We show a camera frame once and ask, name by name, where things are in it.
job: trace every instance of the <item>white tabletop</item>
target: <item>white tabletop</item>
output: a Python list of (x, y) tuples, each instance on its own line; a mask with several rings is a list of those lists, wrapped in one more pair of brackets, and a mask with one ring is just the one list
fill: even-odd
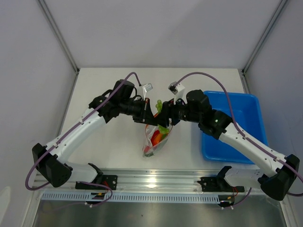
[[(83, 68), (80, 70), (71, 98), (63, 131), (78, 120), (93, 98), (112, 89), (117, 80), (124, 79), (132, 71), (138, 74), (142, 84), (152, 83), (153, 90), (148, 93), (148, 97), (151, 99), (154, 112), (158, 99), (166, 101), (173, 97), (168, 85), (193, 71), (215, 76), (229, 92), (243, 93), (237, 69)], [(131, 77), (130, 81), (137, 85), (135, 77)], [(193, 89), (221, 91), (214, 81), (201, 75), (191, 76), (182, 84), (186, 88), (186, 93)], [(175, 126), (168, 142), (156, 156), (143, 157), (144, 127), (143, 124), (134, 123), (131, 116), (121, 114), (88, 137), (69, 161), (119, 169), (219, 170), (225, 165), (230, 165), (203, 158), (201, 131), (197, 124), (190, 122), (180, 122)], [(242, 164), (233, 166), (253, 167)]]

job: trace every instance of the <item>white wall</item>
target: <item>white wall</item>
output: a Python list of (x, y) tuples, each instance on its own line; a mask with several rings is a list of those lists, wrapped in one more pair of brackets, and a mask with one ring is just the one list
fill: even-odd
[(243, 68), (280, 0), (46, 0), (79, 67)]
[[(290, 1), (257, 59), (248, 71), (257, 95), (269, 144), (301, 159), (303, 174), (303, 1)], [(303, 192), (296, 180), (292, 192)], [(302, 214), (303, 198), (294, 199)]]
[(0, 1), (0, 191), (12, 188), (3, 227), (22, 221), (31, 148), (55, 136), (74, 77), (37, 3)]

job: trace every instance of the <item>red vegetable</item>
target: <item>red vegetable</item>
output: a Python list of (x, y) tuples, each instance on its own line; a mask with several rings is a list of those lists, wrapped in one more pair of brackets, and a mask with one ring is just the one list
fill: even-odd
[(159, 133), (156, 137), (151, 141), (153, 146), (156, 146), (158, 143), (162, 141), (163, 134)]
[(152, 143), (152, 141), (155, 139), (155, 137), (156, 137), (159, 133), (160, 133), (159, 130), (156, 130), (156, 131), (153, 133), (153, 135), (152, 135), (152, 137), (151, 137), (151, 143)]

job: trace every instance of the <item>blue plastic bin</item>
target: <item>blue plastic bin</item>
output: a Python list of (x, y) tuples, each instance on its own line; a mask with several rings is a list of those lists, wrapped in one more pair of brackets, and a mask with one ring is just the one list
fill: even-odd
[[(229, 116), (231, 115), (224, 92), (205, 91), (204, 94), (208, 96), (213, 109), (221, 110)], [(237, 123), (250, 135), (267, 145), (267, 138), (257, 97), (240, 93), (228, 94)], [(236, 149), (204, 133), (202, 133), (202, 154), (204, 158), (208, 160), (253, 164)]]

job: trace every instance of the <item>plastic bag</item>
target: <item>plastic bag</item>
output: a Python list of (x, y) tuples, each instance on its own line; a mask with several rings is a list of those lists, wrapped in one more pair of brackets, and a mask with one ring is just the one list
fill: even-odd
[(153, 156), (163, 148), (163, 146), (165, 145), (165, 143), (167, 142), (167, 140), (169, 138), (170, 132), (172, 130), (172, 126), (170, 125), (168, 127), (168, 129), (169, 129), (169, 133), (166, 134), (165, 138), (163, 138), (159, 143), (153, 145), (152, 144), (152, 140), (154, 140), (153, 136), (155, 134), (157, 134), (156, 131), (159, 131), (159, 127), (153, 126), (153, 125), (146, 125), (146, 127), (145, 127), (146, 137), (145, 137), (144, 145), (143, 145), (143, 149), (142, 149), (144, 157)]

